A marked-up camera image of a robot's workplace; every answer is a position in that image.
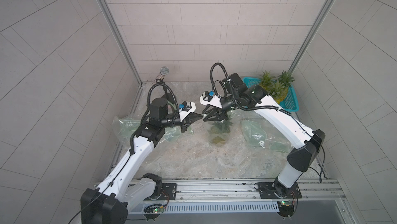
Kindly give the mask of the bagged pineapple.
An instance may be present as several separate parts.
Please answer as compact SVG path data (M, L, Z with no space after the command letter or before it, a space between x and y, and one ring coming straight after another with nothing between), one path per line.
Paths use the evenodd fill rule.
M229 139L232 125L233 123L229 120L213 122L207 130L210 144L216 146L225 145Z

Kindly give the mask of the orange pineapple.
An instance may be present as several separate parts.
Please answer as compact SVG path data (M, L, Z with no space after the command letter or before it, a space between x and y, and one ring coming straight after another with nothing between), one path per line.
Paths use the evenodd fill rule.
M262 75L259 85L263 89L268 90L271 87L271 84L274 79L275 79L275 76L271 75L270 71L265 71L265 72L263 72L263 75Z

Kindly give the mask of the zip-top bag green pineapple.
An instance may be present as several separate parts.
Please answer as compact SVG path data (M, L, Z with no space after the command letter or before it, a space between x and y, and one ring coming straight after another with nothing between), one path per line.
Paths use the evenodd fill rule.
M124 147L130 146L130 137L140 126L141 121L132 117L118 118L114 117L112 129L119 142Z

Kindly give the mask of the yellow pineapple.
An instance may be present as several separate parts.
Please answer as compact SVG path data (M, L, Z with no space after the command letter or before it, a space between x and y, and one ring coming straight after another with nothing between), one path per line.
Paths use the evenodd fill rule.
M271 81L268 87L270 96L275 100L276 103L280 104L288 94L288 86L279 80Z

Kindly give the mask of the yellow pineapple zip bag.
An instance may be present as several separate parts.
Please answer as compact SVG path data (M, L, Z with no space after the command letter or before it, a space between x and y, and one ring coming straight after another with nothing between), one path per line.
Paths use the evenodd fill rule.
M288 154L293 148L281 131L267 120L243 119L240 126L249 146L284 154Z

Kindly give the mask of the orange pineapple zip bag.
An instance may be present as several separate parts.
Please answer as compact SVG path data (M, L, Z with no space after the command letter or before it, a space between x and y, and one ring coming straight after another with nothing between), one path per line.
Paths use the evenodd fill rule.
M165 119L162 120L162 122L164 122L163 126L165 126L165 134L162 136L162 138L160 139L159 143L162 142L174 142L176 140L178 140L178 138L182 135L182 134L189 134L189 135L193 135L194 131L191 127L189 127L188 131L186 132L181 132L181 123L179 121L179 117L176 119L176 124L174 125L174 127L169 127L167 126L167 123L172 120L173 118L173 114L168 114Z

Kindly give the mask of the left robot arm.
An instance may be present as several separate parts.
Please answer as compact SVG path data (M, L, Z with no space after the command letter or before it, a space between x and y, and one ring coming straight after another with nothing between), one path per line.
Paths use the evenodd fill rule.
M147 198L157 199L162 195L161 176L147 173L135 185L131 186L130 182L167 128L179 127L185 132L203 117L195 112L194 102L176 104L172 113L168 107L169 102L165 98L149 102L121 161L96 189L87 189L81 196L81 211L77 214L79 224L124 224L133 208Z

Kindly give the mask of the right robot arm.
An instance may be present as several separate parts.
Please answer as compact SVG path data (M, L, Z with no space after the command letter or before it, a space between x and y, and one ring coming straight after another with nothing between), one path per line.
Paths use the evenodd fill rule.
M275 181L260 189L278 198L291 197L292 187L308 171L319 154L325 139L324 132L319 129L314 131L296 120L261 86L247 87L236 73L223 79L221 85L225 88L226 97L221 97L215 90L206 90L200 96L200 103L205 106L204 121L227 120L229 111L240 109L254 111L275 126L288 139L293 149Z

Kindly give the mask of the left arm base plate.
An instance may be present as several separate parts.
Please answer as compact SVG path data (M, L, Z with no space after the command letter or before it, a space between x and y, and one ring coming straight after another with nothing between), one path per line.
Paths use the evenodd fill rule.
M166 201L166 200L175 200L177 192L177 184L176 183L165 183L162 184L162 189L159 196L148 197L146 200L150 201Z

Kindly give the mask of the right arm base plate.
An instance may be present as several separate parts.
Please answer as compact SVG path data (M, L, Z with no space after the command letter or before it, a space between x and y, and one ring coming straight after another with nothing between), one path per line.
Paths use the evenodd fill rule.
M275 190L272 188L272 184L273 182L258 182L254 184L254 189L259 192L261 199L282 199L275 194ZM302 194L297 183L293 184L285 198L302 198Z

